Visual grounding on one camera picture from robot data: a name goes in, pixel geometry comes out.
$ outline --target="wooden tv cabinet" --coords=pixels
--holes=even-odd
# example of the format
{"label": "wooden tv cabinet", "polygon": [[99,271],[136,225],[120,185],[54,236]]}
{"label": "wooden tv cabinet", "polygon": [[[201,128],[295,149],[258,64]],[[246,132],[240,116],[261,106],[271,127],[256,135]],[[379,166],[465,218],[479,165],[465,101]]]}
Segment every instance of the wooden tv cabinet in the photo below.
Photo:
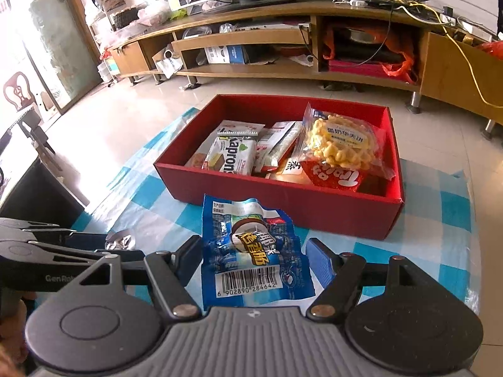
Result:
{"label": "wooden tv cabinet", "polygon": [[[186,75],[192,84],[197,77],[222,78],[290,78],[313,79],[321,81],[343,81],[378,85],[407,90],[412,93],[409,109],[420,112],[421,96],[429,96],[455,106],[470,110],[497,123],[503,124],[503,110],[490,107],[480,99],[472,80],[469,67],[452,41],[442,36],[441,27],[422,24],[402,12],[394,12],[392,22],[409,26],[416,44],[417,84],[410,84],[389,78],[376,78],[343,72],[330,72],[323,61],[314,60],[313,67],[306,67],[289,59],[280,59],[267,65],[213,64],[198,66],[196,57],[199,50],[206,46],[246,45],[246,44],[300,44],[303,37],[312,47],[316,57],[321,58],[323,47],[324,24],[335,17],[352,17],[389,21],[389,11],[371,8],[355,8],[348,4],[336,5],[331,1],[307,1],[290,4],[249,8],[219,14],[197,14],[162,25],[149,34],[128,40],[122,46],[112,48],[121,75],[132,77],[154,75],[160,81],[152,55],[170,42],[180,51],[184,67],[178,72]],[[271,17],[310,18],[311,29],[301,30],[250,30],[236,31],[229,34],[212,34],[182,40],[184,30],[200,25],[222,24],[247,19],[270,19]],[[492,57],[473,46],[459,43],[471,61],[481,91],[486,99],[503,106],[500,84],[503,77],[503,61]]]}

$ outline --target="tiled floor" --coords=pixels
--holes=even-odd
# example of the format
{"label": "tiled floor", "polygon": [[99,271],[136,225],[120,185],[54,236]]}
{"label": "tiled floor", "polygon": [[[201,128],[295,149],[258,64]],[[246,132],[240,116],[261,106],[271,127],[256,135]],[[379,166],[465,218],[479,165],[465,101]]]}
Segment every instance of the tiled floor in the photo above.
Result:
{"label": "tiled floor", "polygon": [[202,108],[217,93],[316,96],[389,106],[402,158],[447,173],[464,170],[469,179],[480,231],[484,323],[484,346],[473,370],[480,377],[503,375],[503,148],[502,137],[488,142],[480,135],[484,118],[427,98],[424,112],[413,115],[404,106],[410,94],[391,89],[325,92],[317,82],[295,80],[201,82],[202,87],[183,92],[183,77],[159,86],[152,78],[134,87],[125,80],[84,98],[48,131],[64,162],[67,185],[82,200],[97,200],[136,150],[185,110]]}

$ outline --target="blue snack package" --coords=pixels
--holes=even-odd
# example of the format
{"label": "blue snack package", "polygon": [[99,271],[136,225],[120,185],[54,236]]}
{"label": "blue snack package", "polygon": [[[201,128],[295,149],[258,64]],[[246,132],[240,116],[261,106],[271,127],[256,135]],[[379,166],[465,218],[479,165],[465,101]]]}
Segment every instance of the blue snack package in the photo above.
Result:
{"label": "blue snack package", "polygon": [[314,296],[307,256],[293,222],[256,199],[235,202],[205,195],[203,304],[252,307]]}

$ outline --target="yellow snack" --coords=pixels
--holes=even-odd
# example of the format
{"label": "yellow snack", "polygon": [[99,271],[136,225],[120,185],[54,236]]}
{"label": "yellow snack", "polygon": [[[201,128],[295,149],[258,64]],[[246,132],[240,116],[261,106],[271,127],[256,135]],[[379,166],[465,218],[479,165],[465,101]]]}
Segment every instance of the yellow snack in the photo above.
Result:
{"label": "yellow snack", "polygon": [[330,167],[368,170],[375,160],[375,138],[366,126],[338,115],[319,118],[307,134],[313,155]]}

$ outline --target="metal bolt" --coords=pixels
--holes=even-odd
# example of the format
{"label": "metal bolt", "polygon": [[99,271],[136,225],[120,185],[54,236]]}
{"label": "metal bolt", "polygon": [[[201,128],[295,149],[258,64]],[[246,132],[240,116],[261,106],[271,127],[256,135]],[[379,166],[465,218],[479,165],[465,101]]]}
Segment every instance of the metal bolt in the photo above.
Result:
{"label": "metal bolt", "polygon": [[179,318],[189,318],[197,314],[199,311],[197,306],[193,304],[179,304],[173,309],[173,314]]}
{"label": "metal bolt", "polygon": [[319,318],[329,318],[335,314],[335,308],[330,304],[317,304],[311,308],[311,314]]}

